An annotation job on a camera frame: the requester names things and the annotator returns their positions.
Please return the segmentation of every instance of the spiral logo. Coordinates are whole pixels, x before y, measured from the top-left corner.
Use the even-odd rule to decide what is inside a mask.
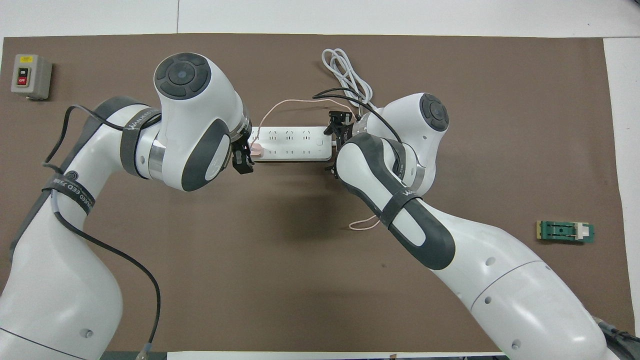
[[[65,177],[69,180],[77,180],[77,178],[79,177],[78,173],[71,170],[70,172],[67,172],[65,174]]]

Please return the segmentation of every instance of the gray switch box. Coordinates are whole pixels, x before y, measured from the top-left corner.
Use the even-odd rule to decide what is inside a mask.
[[[39,55],[18,54],[13,64],[11,92],[26,96],[30,100],[49,97],[51,63]]]

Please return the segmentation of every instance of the electrical socket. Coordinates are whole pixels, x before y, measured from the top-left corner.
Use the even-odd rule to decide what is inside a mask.
[[[332,156],[331,135],[324,126],[263,126],[252,148],[253,161],[328,161]],[[249,144],[255,139],[254,127]]]

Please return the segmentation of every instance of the gray joint cap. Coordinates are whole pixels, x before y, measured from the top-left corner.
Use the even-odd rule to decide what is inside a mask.
[[[193,53],[169,56],[158,65],[154,82],[164,96],[190,99],[203,92],[211,81],[211,68],[207,59]]]
[[[435,131],[445,131],[449,127],[447,108],[437,97],[424,93],[420,98],[422,118]]]

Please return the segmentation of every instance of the white robotic arm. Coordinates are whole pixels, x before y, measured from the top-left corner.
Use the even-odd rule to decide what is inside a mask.
[[[213,62],[176,54],[158,66],[154,81],[162,119],[128,97],[98,106],[21,225],[0,297],[0,359],[93,360],[111,341],[122,315],[120,289],[79,234],[113,172],[192,191],[224,169],[230,150],[240,173],[252,171],[250,120]]]
[[[414,94],[378,113],[402,143],[366,114],[338,153],[340,180],[448,285],[498,347],[512,360],[619,359],[580,301],[532,250],[501,229],[442,213],[419,197],[433,182],[448,127],[442,103]]]

